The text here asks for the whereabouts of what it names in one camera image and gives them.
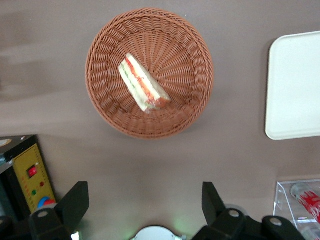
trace black device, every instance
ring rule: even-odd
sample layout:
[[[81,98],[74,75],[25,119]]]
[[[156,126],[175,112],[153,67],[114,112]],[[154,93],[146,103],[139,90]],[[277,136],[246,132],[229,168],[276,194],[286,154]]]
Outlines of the black device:
[[[71,240],[88,208],[88,183],[78,182],[53,209],[38,210],[17,224],[0,217],[0,239]],[[207,226],[192,240],[305,240],[283,217],[266,216],[260,223],[238,209],[226,208],[212,182],[203,183],[202,210]]]
[[[212,182],[202,185],[202,211],[207,226],[192,240],[305,240],[292,223],[265,216],[262,223],[234,208],[226,208]]]
[[[88,208],[88,183],[79,181],[54,208],[39,209],[18,223],[1,216],[0,240],[72,240]]]
[[[15,222],[55,202],[36,135],[0,137],[0,216]]]

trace white circular object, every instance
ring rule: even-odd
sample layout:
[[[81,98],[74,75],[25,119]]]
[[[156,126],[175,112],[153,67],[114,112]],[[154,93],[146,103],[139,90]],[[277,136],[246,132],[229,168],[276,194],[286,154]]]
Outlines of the white circular object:
[[[48,212],[47,211],[42,211],[42,212],[40,212],[39,214],[38,214],[38,218],[43,218],[43,217],[45,217],[45,216],[47,216],[48,215]]]
[[[4,140],[0,140],[0,148],[11,143],[11,139],[4,139]]]
[[[134,240],[175,240],[176,236],[168,229],[161,226],[149,226],[135,236]]]

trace white plastic tray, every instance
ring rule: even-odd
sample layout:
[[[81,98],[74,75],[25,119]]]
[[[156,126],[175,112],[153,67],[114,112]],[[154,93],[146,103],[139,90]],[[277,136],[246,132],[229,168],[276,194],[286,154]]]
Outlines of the white plastic tray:
[[[265,133],[272,140],[320,136],[320,31],[272,44]]]

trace wicker basket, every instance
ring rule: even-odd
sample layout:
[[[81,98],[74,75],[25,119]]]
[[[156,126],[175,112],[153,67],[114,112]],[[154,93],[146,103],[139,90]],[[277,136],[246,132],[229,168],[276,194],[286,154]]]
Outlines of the wicker basket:
[[[123,82],[118,66],[127,53],[140,61],[171,97],[146,114]],[[101,116],[117,130],[140,139],[178,134],[209,101],[214,70],[197,30],[174,13],[143,8],[121,14],[95,37],[86,61],[86,86]]]

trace sandwich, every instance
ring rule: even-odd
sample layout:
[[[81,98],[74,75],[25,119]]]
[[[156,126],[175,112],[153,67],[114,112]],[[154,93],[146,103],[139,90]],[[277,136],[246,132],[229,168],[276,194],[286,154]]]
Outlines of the sandwich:
[[[149,113],[164,108],[170,97],[134,56],[128,53],[119,65],[120,75],[140,109]]]

